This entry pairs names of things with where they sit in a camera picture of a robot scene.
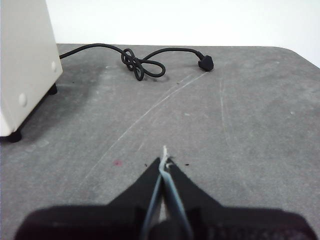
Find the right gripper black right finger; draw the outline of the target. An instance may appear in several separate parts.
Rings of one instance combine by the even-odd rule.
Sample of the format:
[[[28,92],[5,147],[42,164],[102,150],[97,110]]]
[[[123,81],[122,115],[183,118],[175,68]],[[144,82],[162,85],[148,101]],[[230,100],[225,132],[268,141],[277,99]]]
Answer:
[[[178,219],[195,240],[316,240],[301,215],[272,208],[220,204],[192,182],[163,147],[161,175],[176,204]]]

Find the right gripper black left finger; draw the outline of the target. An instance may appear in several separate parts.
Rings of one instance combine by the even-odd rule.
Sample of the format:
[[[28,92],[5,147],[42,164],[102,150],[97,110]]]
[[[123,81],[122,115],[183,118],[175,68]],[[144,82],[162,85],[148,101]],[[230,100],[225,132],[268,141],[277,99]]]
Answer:
[[[108,204],[56,205],[31,212],[16,240],[137,240],[159,176],[160,158]]]

